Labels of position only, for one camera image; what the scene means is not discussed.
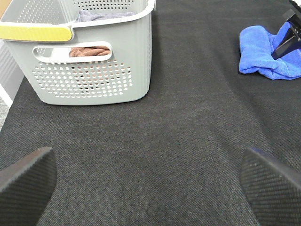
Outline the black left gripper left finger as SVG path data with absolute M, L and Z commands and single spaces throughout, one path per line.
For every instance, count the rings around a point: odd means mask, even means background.
M 55 152 L 39 148 L 0 172 L 0 224 L 35 226 L 57 183 Z

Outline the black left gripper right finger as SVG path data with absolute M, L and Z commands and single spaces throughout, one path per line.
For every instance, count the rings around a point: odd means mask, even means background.
M 301 224 L 301 174 L 257 148 L 247 148 L 240 185 L 262 226 Z

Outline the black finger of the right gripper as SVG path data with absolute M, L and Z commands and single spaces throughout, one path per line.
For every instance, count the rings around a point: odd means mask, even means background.
M 284 38 L 281 40 L 277 48 L 272 52 L 271 56 L 274 60 L 301 48 L 301 14 L 292 9 L 288 10 L 284 17 L 289 23 L 290 28 L 287 30 Z

